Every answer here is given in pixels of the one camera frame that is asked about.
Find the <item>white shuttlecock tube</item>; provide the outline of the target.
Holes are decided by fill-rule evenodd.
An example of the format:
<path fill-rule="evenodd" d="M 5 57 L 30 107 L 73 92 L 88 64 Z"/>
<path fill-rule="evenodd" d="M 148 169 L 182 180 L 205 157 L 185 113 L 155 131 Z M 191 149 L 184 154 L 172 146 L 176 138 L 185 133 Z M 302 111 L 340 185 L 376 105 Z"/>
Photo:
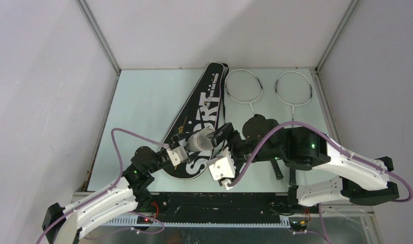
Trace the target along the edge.
<path fill-rule="evenodd" d="M 211 128 L 203 128 L 200 131 L 191 135 L 186 143 L 186 149 L 188 151 L 207 151 L 212 150 L 212 136 L 209 134 L 213 133 L 214 129 Z"/>

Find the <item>black racket bag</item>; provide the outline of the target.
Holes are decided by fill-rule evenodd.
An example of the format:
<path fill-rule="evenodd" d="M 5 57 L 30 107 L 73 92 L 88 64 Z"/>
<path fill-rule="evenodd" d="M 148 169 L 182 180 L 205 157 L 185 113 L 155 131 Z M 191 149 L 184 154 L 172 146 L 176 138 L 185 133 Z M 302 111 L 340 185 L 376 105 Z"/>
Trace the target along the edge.
<path fill-rule="evenodd" d="M 171 123 L 164 137 L 164 143 L 171 143 L 171 137 L 175 134 L 219 127 L 220 107 L 224 100 L 224 82 L 228 73 L 227 64 L 212 62 L 207 65 Z M 213 153 L 214 150 L 202 151 L 190 163 L 167 167 L 164 171 L 175 179 L 194 179 L 205 171 L 205 164 Z"/>

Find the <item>white racket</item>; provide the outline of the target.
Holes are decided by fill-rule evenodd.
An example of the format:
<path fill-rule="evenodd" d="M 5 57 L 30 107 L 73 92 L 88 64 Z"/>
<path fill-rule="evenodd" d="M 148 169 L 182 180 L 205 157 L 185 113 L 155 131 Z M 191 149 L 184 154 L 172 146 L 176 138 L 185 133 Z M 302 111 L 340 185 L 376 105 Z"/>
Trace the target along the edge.
<path fill-rule="evenodd" d="M 275 82 L 279 100 L 291 107 L 291 120 L 295 120 L 296 107 L 308 104 L 312 99 L 312 85 L 307 76 L 298 71 L 285 71 Z"/>
<path fill-rule="evenodd" d="M 253 114 L 253 103 L 259 100 L 263 94 L 263 86 L 260 79 L 246 69 L 235 69 L 225 78 L 225 91 L 235 102 L 249 105 Z"/>

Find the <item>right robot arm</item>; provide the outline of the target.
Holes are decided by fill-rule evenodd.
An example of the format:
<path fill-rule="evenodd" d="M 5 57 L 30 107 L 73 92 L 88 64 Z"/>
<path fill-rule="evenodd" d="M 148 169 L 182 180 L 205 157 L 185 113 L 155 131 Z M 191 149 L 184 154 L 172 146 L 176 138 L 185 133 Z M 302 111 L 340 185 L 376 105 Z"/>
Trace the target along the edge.
<path fill-rule="evenodd" d="M 335 200 L 375 206 L 399 198 L 398 186 L 388 176 L 393 170 L 391 158 L 363 157 L 301 122 L 279 124 L 256 114 L 244 124 L 242 132 L 226 123 L 208 132 L 206 141 L 212 147 L 223 144 L 222 152 L 208 162 L 208 168 L 213 179 L 227 190 L 254 162 L 281 160 L 294 170 L 335 174 L 317 184 L 290 187 L 286 205 L 292 212 Z"/>

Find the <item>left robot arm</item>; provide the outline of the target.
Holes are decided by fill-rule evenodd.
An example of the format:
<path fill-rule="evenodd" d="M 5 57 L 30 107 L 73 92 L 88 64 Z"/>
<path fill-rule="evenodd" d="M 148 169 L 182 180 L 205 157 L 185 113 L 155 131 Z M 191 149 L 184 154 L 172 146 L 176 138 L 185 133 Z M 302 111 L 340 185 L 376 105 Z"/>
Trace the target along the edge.
<path fill-rule="evenodd" d="M 65 207 L 55 203 L 48 207 L 43 221 L 43 234 L 49 243 L 78 243 L 89 232 L 108 220 L 130 211 L 147 211 L 151 207 L 148 186 L 152 174 L 170 166 L 193 161 L 202 151 L 212 149 L 212 143 L 200 131 L 177 134 L 169 144 L 160 144 L 154 151 L 143 146 L 135 151 L 131 164 L 121 170 L 117 179 Z"/>

